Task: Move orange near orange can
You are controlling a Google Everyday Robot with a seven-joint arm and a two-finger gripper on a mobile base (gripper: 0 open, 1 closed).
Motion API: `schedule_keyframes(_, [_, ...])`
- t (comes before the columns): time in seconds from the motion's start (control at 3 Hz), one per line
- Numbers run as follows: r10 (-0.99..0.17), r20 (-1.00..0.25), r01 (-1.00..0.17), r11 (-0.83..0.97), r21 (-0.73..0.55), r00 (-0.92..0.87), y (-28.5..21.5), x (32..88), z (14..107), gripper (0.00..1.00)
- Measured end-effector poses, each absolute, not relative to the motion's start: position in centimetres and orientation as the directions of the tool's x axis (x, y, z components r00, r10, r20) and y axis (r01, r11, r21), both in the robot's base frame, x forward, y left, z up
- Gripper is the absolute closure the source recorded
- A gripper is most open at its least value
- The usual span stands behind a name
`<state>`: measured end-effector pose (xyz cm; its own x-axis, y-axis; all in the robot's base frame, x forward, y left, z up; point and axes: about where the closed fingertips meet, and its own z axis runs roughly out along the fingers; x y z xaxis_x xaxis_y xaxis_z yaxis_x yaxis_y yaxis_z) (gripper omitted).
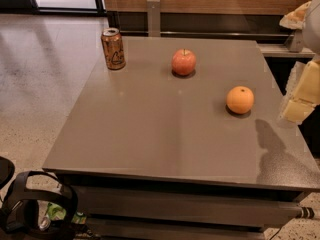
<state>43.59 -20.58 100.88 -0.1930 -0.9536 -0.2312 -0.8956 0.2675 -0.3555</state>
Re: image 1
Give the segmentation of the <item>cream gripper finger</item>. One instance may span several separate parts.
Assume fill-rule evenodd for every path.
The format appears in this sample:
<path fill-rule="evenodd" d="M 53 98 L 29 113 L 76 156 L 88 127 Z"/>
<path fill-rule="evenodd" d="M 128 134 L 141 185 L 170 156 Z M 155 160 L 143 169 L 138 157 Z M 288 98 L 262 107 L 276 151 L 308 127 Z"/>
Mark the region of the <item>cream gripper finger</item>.
<path fill-rule="evenodd" d="M 320 63 L 296 62 L 286 84 L 286 94 L 281 103 L 281 118 L 301 124 L 319 104 Z"/>
<path fill-rule="evenodd" d="M 279 25 L 287 29 L 301 30 L 306 11 L 309 8 L 310 4 L 311 2 L 308 1 L 300 5 L 294 11 L 291 11 L 288 14 L 284 15 L 280 20 Z"/>

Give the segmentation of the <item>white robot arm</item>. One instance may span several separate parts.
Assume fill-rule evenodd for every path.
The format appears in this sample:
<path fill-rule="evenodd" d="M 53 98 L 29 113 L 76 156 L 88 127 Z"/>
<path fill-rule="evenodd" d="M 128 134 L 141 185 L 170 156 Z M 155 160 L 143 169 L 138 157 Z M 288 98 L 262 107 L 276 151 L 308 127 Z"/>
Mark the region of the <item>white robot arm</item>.
<path fill-rule="evenodd" d="M 315 53 L 311 61 L 291 69 L 279 120 L 300 125 L 320 104 L 320 0 L 311 0 L 285 15 L 280 25 L 301 30 L 303 45 Z"/>

